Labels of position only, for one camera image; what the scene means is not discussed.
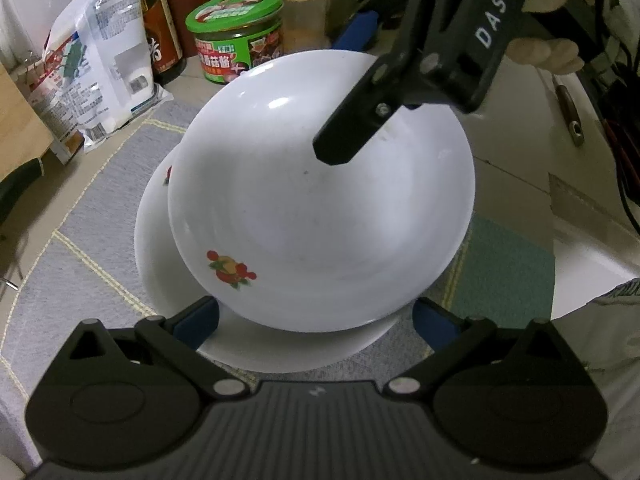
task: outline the plastic seasoning bag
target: plastic seasoning bag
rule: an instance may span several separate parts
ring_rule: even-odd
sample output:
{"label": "plastic seasoning bag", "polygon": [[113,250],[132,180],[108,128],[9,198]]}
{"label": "plastic seasoning bag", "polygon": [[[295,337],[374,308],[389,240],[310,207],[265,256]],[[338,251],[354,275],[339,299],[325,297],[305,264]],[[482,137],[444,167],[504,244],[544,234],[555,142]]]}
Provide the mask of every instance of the plastic seasoning bag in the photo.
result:
{"label": "plastic seasoning bag", "polygon": [[51,28],[44,59],[40,84],[55,88],[55,115],[84,135],[85,151],[173,98],[153,83],[140,0],[73,0]]}

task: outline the white plate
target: white plate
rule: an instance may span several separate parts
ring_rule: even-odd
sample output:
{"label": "white plate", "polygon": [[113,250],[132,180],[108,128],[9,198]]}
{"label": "white plate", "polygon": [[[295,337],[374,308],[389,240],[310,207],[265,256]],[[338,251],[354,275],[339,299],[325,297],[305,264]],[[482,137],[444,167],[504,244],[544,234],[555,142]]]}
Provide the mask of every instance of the white plate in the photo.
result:
{"label": "white plate", "polygon": [[315,158],[313,137],[373,59],[316,50],[260,65],[215,95],[180,144],[176,245],[247,319],[298,332],[381,319],[462,243],[474,166],[449,107],[400,108],[349,164]]}
{"label": "white plate", "polygon": [[[155,310],[171,317],[206,295],[180,258],[169,226],[167,187],[162,183],[177,148],[166,156],[146,186],[135,228],[136,265]],[[234,368],[287,373],[319,368],[345,359],[384,335],[398,320],[338,333],[284,332],[243,319],[220,306],[218,330],[201,346],[210,358]]]}

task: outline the glass jar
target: glass jar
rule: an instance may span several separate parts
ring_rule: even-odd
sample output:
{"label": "glass jar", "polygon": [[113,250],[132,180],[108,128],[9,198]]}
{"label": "glass jar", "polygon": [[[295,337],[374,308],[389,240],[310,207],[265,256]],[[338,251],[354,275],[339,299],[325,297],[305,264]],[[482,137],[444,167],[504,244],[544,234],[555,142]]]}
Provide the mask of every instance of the glass jar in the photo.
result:
{"label": "glass jar", "polygon": [[326,0],[283,0],[283,48],[286,54],[329,48],[324,27]]}

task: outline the dark glass bottle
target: dark glass bottle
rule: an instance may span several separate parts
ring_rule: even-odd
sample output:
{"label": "dark glass bottle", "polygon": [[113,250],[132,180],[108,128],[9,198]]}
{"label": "dark glass bottle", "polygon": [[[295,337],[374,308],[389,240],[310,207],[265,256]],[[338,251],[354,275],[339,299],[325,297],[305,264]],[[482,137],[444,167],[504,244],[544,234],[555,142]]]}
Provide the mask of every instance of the dark glass bottle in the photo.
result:
{"label": "dark glass bottle", "polygon": [[182,73],[187,62],[167,0],[141,0],[141,3],[154,80],[165,85]]}

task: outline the bottle label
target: bottle label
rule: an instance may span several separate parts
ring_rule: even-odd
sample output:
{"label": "bottle label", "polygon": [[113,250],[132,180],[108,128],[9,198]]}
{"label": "bottle label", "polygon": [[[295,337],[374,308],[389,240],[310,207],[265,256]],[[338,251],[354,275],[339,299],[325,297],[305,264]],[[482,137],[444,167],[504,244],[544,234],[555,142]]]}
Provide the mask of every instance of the bottle label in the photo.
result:
{"label": "bottle label", "polygon": [[154,73],[161,74],[182,59],[167,0],[141,0],[146,40]]}
{"label": "bottle label", "polygon": [[196,37],[196,48],[205,77],[216,83],[230,83],[250,68],[282,55],[280,23],[233,40],[204,41]]}

